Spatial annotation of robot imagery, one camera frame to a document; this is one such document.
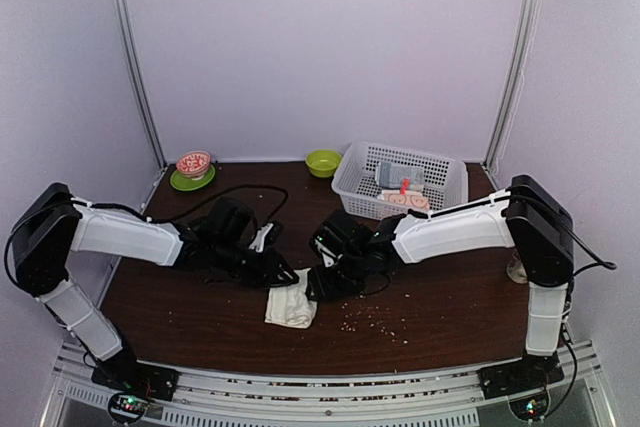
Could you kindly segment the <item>white plastic perforated basket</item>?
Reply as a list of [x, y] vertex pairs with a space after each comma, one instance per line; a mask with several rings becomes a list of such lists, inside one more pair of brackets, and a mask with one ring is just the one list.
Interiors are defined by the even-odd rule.
[[463, 162], [364, 141], [347, 148], [331, 187], [347, 213], [374, 220], [468, 201]]

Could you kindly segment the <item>white towel blue print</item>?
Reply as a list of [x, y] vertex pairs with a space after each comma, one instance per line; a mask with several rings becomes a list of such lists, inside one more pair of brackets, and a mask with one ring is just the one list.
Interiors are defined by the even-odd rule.
[[264, 316], [266, 324], [292, 329], [308, 329], [312, 325], [317, 302], [306, 295], [309, 271], [309, 268], [298, 270], [296, 284], [269, 290]]

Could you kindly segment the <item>orange bunny pattern towel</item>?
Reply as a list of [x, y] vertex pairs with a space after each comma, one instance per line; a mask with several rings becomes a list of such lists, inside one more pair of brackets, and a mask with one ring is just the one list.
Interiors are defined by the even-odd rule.
[[422, 192], [418, 191], [382, 190], [377, 199], [418, 210], [429, 210], [431, 208], [430, 200]]

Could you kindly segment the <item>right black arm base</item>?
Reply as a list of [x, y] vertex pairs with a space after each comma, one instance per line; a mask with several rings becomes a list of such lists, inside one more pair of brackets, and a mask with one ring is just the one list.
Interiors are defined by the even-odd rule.
[[541, 357], [525, 354], [521, 359], [481, 368], [478, 379], [486, 400], [542, 389], [564, 379], [557, 353]]

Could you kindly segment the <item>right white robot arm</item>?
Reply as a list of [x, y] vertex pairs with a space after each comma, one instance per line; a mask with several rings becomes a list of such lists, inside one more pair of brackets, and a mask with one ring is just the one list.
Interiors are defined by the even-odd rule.
[[374, 229], [342, 209], [313, 234], [323, 263], [307, 274], [306, 295], [333, 301], [364, 291], [368, 277], [404, 265], [481, 249], [515, 249], [529, 285], [526, 356], [513, 366], [519, 387], [535, 387], [551, 371], [574, 275], [570, 214], [532, 177], [479, 200], [439, 211], [408, 209]]

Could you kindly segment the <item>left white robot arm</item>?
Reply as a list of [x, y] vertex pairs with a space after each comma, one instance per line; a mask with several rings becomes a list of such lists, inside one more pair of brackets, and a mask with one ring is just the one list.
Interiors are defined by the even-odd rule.
[[69, 255], [89, 252], [182, 271], [219, 269], [255, 289], [298, 284], [297, 273], [273, 247], [278, 223], [272, 215], [258, 222], [251, 208], [232, 198], [236, 190], [158, 219], [75, 197], [67, 185], [53, 183], [12, 228], [3, 252], [5, 273], [105, 364], [111, 381], [133, 391], [143, 383], [143, 368], [68, 271]]

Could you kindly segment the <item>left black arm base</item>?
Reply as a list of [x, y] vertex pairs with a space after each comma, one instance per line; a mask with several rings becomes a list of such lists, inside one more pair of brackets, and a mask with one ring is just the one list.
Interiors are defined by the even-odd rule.
[[179, 376], [175, 369], [139, 362], [133, 349], [125, 344], [113, 357], [96, 361], [91, 381], [137, 397], [171, 401]]

